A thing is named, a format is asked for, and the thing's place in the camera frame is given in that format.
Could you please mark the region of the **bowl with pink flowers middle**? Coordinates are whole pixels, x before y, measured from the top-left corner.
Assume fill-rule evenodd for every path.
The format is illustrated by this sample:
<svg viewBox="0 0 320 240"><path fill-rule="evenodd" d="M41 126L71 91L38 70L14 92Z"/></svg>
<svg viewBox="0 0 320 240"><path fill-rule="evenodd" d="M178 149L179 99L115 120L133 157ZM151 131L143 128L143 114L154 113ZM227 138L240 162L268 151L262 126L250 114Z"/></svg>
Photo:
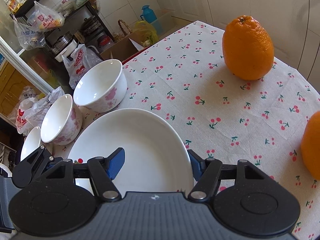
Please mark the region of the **bowl with pink flowers middle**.
<svg viewBox="0 0 320 240"><path fill-rule="evenodd" d="M46 113L41 125L41 140L44 143L68 145L79 134L82 113L70 94L59 97Z"/></svg>

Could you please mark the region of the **plain white bowl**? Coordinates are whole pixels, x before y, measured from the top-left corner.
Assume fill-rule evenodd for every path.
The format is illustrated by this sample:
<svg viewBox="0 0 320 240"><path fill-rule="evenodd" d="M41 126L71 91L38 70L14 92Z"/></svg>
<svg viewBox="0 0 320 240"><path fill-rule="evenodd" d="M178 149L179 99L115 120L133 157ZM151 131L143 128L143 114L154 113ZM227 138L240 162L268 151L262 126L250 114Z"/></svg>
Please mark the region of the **plain white bowl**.
<svg viewBox="0 0 320 240"><path fill-rule="evenodd" d="M41 140L41 128L36 126L29 132L23 143L20 161L24 160L29 154L34 152L41 145L43 145Z"/></svg>

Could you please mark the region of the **orange with green leaves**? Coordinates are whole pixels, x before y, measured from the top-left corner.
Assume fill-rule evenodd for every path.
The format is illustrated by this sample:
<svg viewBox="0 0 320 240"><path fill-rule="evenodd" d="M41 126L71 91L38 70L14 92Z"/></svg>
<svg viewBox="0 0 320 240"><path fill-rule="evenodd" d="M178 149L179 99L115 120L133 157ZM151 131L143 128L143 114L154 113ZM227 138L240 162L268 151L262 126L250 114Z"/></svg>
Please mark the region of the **orange with green leaves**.
<svg viewBox="0 0 320 240"><path fill-rule="evenodd" d="M320 112L308 120L300 143L305 167L315 180L320 179Z"/></svg>

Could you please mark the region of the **bowl with pink flowers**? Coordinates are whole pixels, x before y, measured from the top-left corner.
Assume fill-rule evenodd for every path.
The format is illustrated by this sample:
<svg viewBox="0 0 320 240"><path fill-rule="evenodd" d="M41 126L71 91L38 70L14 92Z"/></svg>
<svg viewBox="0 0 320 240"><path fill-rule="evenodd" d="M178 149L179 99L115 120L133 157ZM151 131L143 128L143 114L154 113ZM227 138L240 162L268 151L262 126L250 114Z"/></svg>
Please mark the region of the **bowl with pink flowers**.
<svg viewBox="0 0 320 240"><path fill-rule="evenodd" d="M41 140L44 143L68 145L79 134L82 113L70 94L59 97L46 113L41 125Z"/></svg>
<svg viewBox="0 0 320 240"><path fill-rule="evenodd" d="M123 100L127 80L123 64L117 59L105 60L91 68L74 90L74 102L94 112L105 113Z"/></svg>

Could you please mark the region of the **teal thermos jug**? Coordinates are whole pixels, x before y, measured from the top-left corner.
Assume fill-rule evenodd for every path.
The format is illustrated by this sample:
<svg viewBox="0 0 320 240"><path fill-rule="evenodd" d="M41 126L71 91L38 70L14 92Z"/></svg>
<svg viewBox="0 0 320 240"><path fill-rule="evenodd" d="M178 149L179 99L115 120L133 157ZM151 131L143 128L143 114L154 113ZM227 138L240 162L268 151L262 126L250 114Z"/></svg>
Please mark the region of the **teal thermos jug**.
<svg viewBox="0 0 320 240"><path fill-rule="evenodd" d="M155 12L149 7L149 5L144 5L142 7L142 14L140 15L140 18L148 23L152 23L157 20Z"/></svg>

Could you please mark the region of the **bowl with pink flowers far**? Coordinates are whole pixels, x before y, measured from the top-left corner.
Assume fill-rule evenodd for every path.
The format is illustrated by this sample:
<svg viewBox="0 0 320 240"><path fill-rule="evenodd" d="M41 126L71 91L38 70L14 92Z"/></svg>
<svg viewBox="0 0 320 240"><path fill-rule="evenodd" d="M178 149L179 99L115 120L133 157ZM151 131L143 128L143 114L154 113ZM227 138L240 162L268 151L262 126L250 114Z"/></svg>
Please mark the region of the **bowl with pink flowers far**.
<svg viewBox="0 0 320 240"><path fill-rule="evenodd" d="M74 102L94 112L105 113L123 100L127 80L123 64L117 59L105 60L91 68L74 90Z"/></svg>

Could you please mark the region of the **black storage shelf rack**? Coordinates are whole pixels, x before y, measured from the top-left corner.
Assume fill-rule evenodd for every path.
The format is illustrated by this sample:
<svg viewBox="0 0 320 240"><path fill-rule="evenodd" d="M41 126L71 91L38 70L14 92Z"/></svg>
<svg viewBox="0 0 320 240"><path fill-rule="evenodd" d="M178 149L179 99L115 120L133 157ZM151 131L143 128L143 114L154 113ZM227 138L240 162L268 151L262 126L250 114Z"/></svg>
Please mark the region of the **black storage shelf rack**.
<svg viewBox="0 0 320 240"><path fill-rule="evenodd" d="M45 6L40 0L4 0L10 10L12 19L20 27L20 41L26 44L20 57L29 62L44 55L45 59L54 60L66 47L62 44L62 36L69 35L69 44L74 34L79 31L84 43L91 42L100 33L114 39L110 30L98 16L98 0L68 0L65 8L56 9Z"/></svg>

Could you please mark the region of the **white plastic bag red print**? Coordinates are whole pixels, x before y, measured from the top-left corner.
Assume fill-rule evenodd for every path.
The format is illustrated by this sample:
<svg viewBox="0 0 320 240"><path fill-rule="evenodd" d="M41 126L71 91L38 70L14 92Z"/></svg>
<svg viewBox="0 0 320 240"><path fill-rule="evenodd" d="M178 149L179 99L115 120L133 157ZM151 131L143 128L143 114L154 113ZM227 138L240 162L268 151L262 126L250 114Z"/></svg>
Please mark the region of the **white plastic bag red print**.
<svg viewBox="0 0 320 240"><path fill-rule="evenodd" d="M100 56L91 48L87 48L84 44L80 44L71 53L70 60L62 55L62 61L69 75L69 85L71 89L75 89L80 79L94 66L102 62Z"/></svg>

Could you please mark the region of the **cardboard box on floor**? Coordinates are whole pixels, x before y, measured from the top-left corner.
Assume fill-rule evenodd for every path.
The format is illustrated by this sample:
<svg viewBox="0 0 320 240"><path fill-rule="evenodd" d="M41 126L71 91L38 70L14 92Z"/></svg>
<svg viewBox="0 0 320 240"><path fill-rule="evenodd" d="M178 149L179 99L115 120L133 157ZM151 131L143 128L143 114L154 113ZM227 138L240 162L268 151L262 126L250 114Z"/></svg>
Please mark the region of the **cardboard box on floor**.
<svg viewBox="0 0 320 240"><path fill-rule="evenodd" d="M103 60L118 59L122 63L126 63L150 47L144 45L143 42L143 35L134 31L100 53L100 57Z"/></svg>

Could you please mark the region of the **cherry print tablecloth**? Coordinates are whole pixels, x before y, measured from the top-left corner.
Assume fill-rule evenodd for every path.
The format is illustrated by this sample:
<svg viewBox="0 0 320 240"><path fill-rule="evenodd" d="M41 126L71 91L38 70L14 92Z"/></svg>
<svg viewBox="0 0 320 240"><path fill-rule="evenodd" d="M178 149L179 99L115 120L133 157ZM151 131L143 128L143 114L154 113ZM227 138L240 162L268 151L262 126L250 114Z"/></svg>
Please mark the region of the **cherry print tablecloth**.
<svg viewBox="0 0 320 240"><path fill-rule="evenodd" d="M118 108L160 116L203 158L249 160L298 199L293 235L316 239L319 180L303 164L300 141L319 94L279 59L257 81L237 78L225 66L222 36L196 21L135 56L123 66L127 93Z"/></svg>

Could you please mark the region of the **white plate with pink flower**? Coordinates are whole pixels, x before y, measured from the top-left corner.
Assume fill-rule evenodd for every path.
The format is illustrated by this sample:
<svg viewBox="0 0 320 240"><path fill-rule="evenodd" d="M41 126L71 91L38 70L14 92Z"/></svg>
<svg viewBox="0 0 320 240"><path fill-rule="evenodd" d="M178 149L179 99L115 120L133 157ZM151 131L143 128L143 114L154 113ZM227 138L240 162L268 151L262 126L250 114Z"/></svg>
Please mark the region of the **white plate with pink flower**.
<svg viewBox="0 0 320 240"><path fill-rule="evenodd" d="M142 109L119 109L92 122L68 155L73 161L108 157L117 148L125 161L113 181L127 191L188 194L194 179L190 158L177 132L161 117Z"/></svg>

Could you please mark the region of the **orange without leaves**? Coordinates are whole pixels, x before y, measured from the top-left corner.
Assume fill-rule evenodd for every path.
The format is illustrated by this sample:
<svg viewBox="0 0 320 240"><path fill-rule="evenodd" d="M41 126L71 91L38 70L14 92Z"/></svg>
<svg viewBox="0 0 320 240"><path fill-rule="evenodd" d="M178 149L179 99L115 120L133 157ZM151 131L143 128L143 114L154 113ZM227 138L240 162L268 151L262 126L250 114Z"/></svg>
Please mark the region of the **orange without leaves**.
<svg viewBox="0 0 320 240"><path fill-rule="evenodd" d="M273 42L252 16L239 16L226 26L222 52L229 71L246 81L262 78L273 66Z"/></svg>

